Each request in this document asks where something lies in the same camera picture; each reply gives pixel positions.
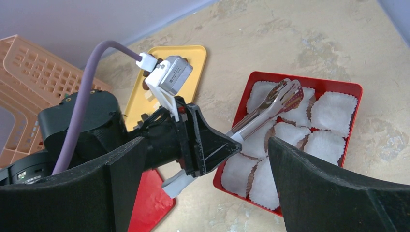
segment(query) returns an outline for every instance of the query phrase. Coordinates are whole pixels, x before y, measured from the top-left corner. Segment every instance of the red tray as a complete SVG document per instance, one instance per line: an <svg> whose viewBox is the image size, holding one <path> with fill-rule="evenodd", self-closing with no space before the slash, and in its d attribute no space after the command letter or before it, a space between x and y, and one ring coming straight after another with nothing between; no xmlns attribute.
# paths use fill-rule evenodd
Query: red tray
<svg viewBox="0 0 410 232"><path fill-rule="evenodd" d="M289 78L290 80L298 80L302 87L314 88L315 89L316 99L319 99L319 97L326 91L351 94L351 95L353 95L357 98L357 106L356 106L356 109L354 110L353 117L351 119L351 126L350 126L349 136L345 139L345 141L346 141L345 152L344 152L343 156L340 158L340 160L338 162L339 166L343 167L345 157L346 157L347 147L348 147L348 144L349 144L351 131L353 129L353 124L354 124L354 120L356 119L357 109L359 108L359 103L360 103L360 100L362 98L362 93L363 93L363 89L359 84L341 82L341 81L314 79L314 78L301 77L301 76L291 76L291 75L277 74L277 73L253 72L253 73L250 74L249 80L248 80L248 82L245 86L245 90L244 90L244 93L242 95L241 101L239 103L238 110L236 112L236 116L235 116L234 123L232 124L232 126L236 125L247 114L247 112L246 112L246 102L248 101L248 99L250 97L250 92L252 91L252 87L256 82L258 82L258 81L272 81L272 82L277 83L277 82L279 82L279 81L281 81L285 78ZM217 189L219 189L221 191L224 191L226 193L229 193L229 194L231 194L235 197L238 197L238 198L240 198L244 201L247 201L247 202L249 202L253 205L256 205L256 206L258 206L258 207L260 207L264 210L267 210L269 212L272 212L272 213L282 217L282 210L281 210L280 207L276 210L269 210L269 209L266 209L263 206L260 206L256 203L251 202L249 197L243 198L243 197L240 197L240 196L238 196L234 193L231 193L231 192L228 192L227 190L225 190L223 188L222 184L221 184L221 176L222 176L222 172L223 172L224 167L225 167L225 162L218 167L218 169L216 171L216 174L215 174L215 177L214 177L214 180L213 180L214 186Z"/></svg>
<svg viewBox="0 0 410 232"><path fill-rule="evenodd" d="M175 206L163 190L157 170L142 173L128 232L151 231Z"/></svg>

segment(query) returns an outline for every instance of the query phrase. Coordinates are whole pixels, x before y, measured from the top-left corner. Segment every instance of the marble surface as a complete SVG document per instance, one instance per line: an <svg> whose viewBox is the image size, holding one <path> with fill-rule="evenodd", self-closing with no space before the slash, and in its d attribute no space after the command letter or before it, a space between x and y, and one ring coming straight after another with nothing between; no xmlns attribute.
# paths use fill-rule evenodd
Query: marble surface
<svg viewBox="0 0 410 232"><path fill-rule="evenodd" d="M345 168L410 184L410 51L375 0L222 0L129 48L192 44L208 51L195 102L212 127L229 130L255 70L359 83ZM115 53L97 76L125 109L138 71ZM178 170L176 163L160 168L165 178ZM213 176L187 187L154 231L286 231L283 218L215 189Z"/></svg>

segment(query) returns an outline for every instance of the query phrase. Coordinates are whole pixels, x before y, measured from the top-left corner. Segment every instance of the white cupcake liner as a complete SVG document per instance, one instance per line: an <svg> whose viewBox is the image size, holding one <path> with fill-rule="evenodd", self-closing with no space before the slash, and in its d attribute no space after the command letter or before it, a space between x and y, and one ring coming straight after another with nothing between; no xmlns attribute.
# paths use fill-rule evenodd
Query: white cupcake liner
<svg viewBox="0 0 410 232"><path fill-rule="evenodd" d="M262 160L256 166L249 198L252 202L270 210L280 206L269 159Z"/></svg>
<svg viewBox="0 0 410 232"><path fill-rule="evenodd" d="M292 146L296 146L298 142L303 140L310 134L310 129L306 127L295 127L292 124L286 122L280 122L275 125L275 136L281 140L289 143Z"/></svg>
<svg viewBox="0 0 410 232"><path fill-rule="evenodd" d="M221 184L231 193L246 197L249 192L248 178L253 167L258 163L241 154L230 157L222 172Z"/></svg>
<svg viewBox="0 0 410 232"><path fill-rule="evenodd" d="M313 104L315 89L303 87L303 99L296 109L281 113L279 117L286 121L294 122L297 127L311 127L308 117L308 108Z"/></svg>
<svg viewBox="0 0 410 232"><path fill-rule="evenodd" d="M312 126L346 138L356 105L357 98L352 95L325 92L312 106Z"/></svg>
<svg viewBox="0 0 410 232"><path fill-rule="evenodd" d="M242 143L241 154L263 159L268 156L265 149L266 134L276 124L276 117L266 122Z"/></svg>
<svg viewBox="0 0 410 232"><path fill-rule="evenodd" d="M317 130L309 135L304 152L337 165L345 152L346 141L329 130Z"/></svg>
<svg viewBox="0 0 410 232"><path fill-rule="evenodd" d="M268 93L275 87L277 83L269 81L258 81L250 92L250 97L246 103L247 113L251 113L265 100Z"/></svg>

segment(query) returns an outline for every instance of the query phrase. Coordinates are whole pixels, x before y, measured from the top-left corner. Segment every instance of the black motor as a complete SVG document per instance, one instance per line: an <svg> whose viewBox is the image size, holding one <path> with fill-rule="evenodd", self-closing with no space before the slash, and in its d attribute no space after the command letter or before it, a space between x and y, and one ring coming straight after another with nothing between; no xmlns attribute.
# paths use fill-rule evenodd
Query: black motor
<svg viewBox="0 0 410 232"><path fill-rule="evenodd" d="M57 161L70 124L77 93L38 114L44 146ZM92 90L70 168L107 154L128 141L124 119L115 96Z"/></svg>

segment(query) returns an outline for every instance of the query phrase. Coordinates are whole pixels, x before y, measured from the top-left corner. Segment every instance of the purple cable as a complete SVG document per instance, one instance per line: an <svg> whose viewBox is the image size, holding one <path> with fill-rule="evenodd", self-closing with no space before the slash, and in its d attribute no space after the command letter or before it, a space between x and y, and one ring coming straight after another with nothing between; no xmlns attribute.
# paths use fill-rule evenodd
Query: purple cable
<svg viewBox="0 0 410 232"><path fill-rule="evenodd" d="M78 137L80 136L81 128L83 126L83 121L86 115L86 109L92 87L92 80L94 79L94 74L97 69L98 62L100 61L103 53L110 47L127 54L134 60L141 61L142 59L142 57L137 53L129 50L125 46L115 41L104 41L94 48L90 57L88 58L86 68L84 69L80 90L78 91L77 100L75 101L74 105L73 115L71 116L67 135L65 137L63 147L61 148L59 159L57 160L57 163L54 167L53 175L67 170L70 164L75 146L77 145Z"/></svg>

